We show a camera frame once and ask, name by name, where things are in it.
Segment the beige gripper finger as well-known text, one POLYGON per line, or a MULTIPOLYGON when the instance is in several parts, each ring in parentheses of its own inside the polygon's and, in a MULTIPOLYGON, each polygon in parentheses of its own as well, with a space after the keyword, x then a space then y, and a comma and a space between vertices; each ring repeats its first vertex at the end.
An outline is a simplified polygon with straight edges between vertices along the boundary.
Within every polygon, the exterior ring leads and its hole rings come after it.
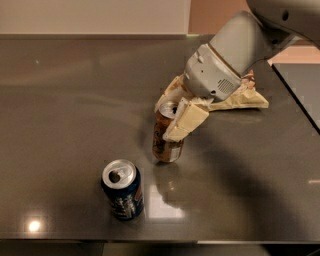
POLYGON ((209 112, 192 101, 182 98, 178 104, 173 121, 166 128, 163 139, 179 142, 200 126, 209 116, 209 112))
POLYGON ((183 83, 183 75, 176 76, 168 87, 165 89, 163 94, 158 99, 157 103, 154 107, 154 112, 157 112, 159 107, 168 101, 177 101, 179 102, 180 99, 187 94, 187 90, 183 83))

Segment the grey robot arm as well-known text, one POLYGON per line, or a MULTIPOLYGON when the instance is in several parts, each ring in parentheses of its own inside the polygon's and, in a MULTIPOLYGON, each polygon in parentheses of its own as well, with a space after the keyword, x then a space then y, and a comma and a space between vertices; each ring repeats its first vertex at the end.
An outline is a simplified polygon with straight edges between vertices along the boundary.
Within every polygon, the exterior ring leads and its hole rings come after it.
POLYGON ((320 0, 246 0, 248 11, 234 15, 186 63, 155 109, 173 101, 177 112, 162 138, 179 142, 211 111, 267 108, 250 71, 302 38, 320 42, 320 0))

